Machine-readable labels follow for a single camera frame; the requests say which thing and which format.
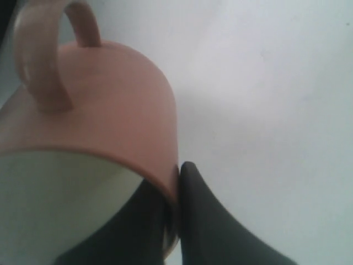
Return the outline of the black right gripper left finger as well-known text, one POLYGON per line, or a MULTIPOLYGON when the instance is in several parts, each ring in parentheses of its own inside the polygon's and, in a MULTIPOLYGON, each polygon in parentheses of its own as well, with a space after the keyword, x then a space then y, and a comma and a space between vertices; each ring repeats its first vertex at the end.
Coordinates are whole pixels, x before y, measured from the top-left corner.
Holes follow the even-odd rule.
POLYGON ((164 264, 165 209, 164 197, 144 180, 107 224, 55 264, 164 264))

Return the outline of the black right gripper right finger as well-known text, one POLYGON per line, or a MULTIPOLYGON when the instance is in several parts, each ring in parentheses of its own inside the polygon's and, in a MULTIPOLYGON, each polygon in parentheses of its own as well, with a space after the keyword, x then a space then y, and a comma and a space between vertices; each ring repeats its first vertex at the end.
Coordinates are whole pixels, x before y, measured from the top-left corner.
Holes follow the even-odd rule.
POLYGON ((181 166, 179 210, 183 264, 295 263, 238 222, 215 197, 192 162, 181 166))

